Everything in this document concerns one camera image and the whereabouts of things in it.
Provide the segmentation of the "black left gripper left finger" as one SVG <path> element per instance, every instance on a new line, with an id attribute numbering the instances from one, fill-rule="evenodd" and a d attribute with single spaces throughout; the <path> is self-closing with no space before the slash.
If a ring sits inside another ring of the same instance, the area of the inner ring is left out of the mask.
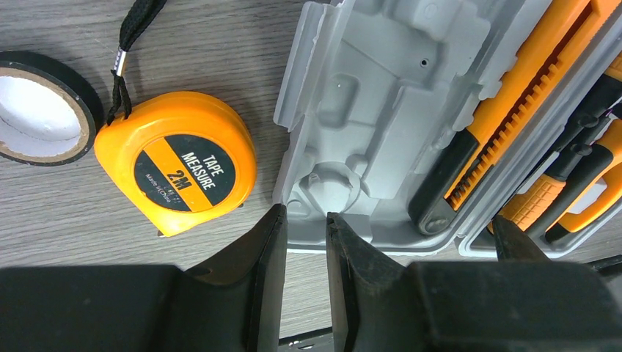
<path id="1" fill-rule="evenodd" d="M 287 214 L 207 260 L 1 270 L 3 351 L 275 351 Z"/>

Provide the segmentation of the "orange black pliers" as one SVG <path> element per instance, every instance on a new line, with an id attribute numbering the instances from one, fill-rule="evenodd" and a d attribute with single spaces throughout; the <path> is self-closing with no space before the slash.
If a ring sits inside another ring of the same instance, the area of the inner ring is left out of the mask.
<path id="1" fill-rule="evenodd" d="M 557 241 L 583 230 L 621 198 L 621 120 L 613 120 L 591 147 L 527 235 Z"/>

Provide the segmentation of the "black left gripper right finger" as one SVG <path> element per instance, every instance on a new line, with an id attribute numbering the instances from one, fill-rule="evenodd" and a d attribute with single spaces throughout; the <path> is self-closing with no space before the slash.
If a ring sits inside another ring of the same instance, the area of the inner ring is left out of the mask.
<path id="1" fill-rule="evenodd" d="M 336 351 L 619 351 L 621 307 L 580 263 L 401 265 L 326 218 Z"/>

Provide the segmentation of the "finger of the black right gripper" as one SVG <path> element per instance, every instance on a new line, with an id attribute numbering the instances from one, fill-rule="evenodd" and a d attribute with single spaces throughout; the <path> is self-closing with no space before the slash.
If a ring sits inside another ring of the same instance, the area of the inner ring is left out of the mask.
<path id="1" fill-rule="evenodd" d="M 514 222 L 501 215 L 492 220 L 497 259 L 503 261 L 548 262 L 549 258 Z"/>

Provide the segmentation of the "grey plastic tool case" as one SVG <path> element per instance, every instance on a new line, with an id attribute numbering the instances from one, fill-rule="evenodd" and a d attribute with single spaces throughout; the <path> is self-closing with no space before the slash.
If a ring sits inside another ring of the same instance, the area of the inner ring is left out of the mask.
<path id="1" fill-rule="evenodd" d="M 552 2 L 307 2 L 274 113 L 290 134 L 273 193 L 288 209 L 288 250 L 324 252 L 326 216 L 339 213 L 386 254 L 426 256 L 454 243 L 465 257 L 493 257 L 493 217 L 529 188 L 596 81 L 621 74 L 621 5 L 444 231 L 421 234 L 409 204 L 478 104 L 498 93 Z M 620 211 L 621 198 L 579 232 L 530 237 L 559 258 Z"/>

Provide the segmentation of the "orange tape measure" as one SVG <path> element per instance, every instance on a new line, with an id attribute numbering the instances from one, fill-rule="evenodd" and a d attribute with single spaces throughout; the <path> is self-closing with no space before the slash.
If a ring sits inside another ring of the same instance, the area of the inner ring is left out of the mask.
<path id="1" fill-rule="evenodd" d="M 128 52 L 163 8 L 163 1 L 135 1 L 122 21 L 111 108 L 94 151 L 158 234 L 172 237 L 242 205 L 257 179 L 257 158 L 241 116 L 214 96 L 177 91 L 131 102 Z"/>

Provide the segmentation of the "orange phillips screwdriver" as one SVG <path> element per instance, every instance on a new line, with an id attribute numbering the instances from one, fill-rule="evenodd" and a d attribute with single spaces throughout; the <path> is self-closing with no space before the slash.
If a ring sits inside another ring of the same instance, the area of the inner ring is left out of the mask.
<path id="1" fill-rule="evenodd" d="M 513 197 L 499 214 L 528 229 L 565 188 L 568 176 L 582 158 L 592 151 L 590 144 L 610 121 L 612 110 L 620 104 L 621 74 L 604 73 L 568 118 L 537 168 L 523 184 L 529 188 Z"/>

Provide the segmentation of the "small round silver disc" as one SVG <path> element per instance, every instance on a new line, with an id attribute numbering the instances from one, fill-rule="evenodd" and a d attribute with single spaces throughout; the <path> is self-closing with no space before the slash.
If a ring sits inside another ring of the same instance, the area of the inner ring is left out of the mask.
<path id="1" fill-rule="evenodd" d="M 64 63 L 31 51 L 1 53 L 1 156 L 33 166 L 72 163 L 105 122 L 92 85 Z"/>

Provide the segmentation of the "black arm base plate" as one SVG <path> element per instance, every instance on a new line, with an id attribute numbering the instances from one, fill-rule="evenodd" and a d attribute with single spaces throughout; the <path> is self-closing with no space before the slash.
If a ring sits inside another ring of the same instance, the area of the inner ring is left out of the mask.
<path id="1" fill-rule="evenodd" d="M 335 352 L 332 327 L 279 339 L 278 352 Z"/>

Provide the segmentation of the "orange utility knife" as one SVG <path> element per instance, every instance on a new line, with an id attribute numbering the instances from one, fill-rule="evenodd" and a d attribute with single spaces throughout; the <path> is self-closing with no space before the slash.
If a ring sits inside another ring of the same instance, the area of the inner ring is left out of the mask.
<path id="1" fill-rule="evenodd" d="M 535 115 L 619 1 L 553 1 L 517 51 L 498 93 L 443 150 L 409 204 L 421 234 L 444 231 L 485 174 Z"/>

